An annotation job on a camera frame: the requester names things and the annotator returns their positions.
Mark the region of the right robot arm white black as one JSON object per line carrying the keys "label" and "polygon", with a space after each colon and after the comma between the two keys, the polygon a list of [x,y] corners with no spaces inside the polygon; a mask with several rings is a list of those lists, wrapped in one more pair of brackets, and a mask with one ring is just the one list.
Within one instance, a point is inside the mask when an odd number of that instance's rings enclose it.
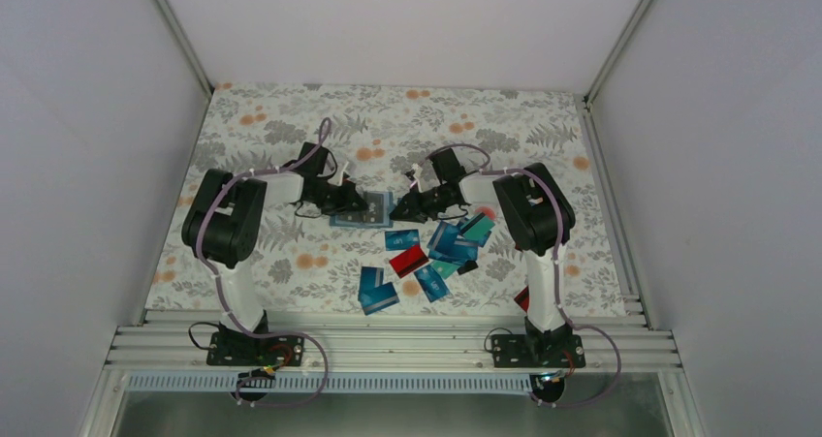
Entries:
{"label": "right robot arm white black", "polygon": [[573,334],[561,303],[561,264],[576,224],[572,205],[542,163],[522,169],[470,172],[451,147],[435,150],[428,159],[439,184],[421,191],[415,174],[408,172],[412,185],[391,218],[424,223],[454,205],[496,204],[527,267],[526,356],[535,365],[550,365]]}

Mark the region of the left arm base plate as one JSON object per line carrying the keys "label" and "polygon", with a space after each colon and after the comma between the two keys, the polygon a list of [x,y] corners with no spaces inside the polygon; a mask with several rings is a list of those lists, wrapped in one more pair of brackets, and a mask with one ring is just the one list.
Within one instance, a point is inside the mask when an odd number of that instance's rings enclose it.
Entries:
{"label": "left arm base plate", "polygon": [[209,366],[301,366],[304,339],[294,335],[252,338],[238,331],[217,331],[208,346]]}

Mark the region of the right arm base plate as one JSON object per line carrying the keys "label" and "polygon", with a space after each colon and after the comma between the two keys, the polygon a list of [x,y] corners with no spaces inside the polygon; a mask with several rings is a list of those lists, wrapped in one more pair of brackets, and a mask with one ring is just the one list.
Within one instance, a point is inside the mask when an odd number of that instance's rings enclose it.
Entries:
{"label": "right arm base plate", "polygon": [[584,368],[582,338],[571,334],[550,346],[538,346],[524,334],[494,334],[490,351],[496,368]]}

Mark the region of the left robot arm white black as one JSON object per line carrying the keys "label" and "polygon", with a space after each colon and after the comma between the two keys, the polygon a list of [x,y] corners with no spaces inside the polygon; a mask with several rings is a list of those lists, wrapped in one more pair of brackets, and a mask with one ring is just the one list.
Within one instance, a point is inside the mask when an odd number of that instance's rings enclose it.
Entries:
{"label": "left robot arm white black", "polygon": [[211,272],[222,308],[219,328],[234,334],[231,350],[244,363],[258,363],[269,353],[267,313],[256,298],[250,264],[267,203],[310,203],[327,216],[368,210],[346,173],[331,182],[325,169],[334,163],[326,147],[306,142],[298,159],[283,166],[239,173],[210,169],[200,183],[181,239]]}

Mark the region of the red card black stripe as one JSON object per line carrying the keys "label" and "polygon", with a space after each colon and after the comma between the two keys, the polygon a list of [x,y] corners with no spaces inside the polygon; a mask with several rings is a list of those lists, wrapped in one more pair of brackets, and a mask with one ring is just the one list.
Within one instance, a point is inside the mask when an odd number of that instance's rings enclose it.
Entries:
{"label": "red card black stripe", "polygon": [[516,296],[515,303],[524,312],[528,311],[530,303],[530,292],[528,287],[524,287]]}

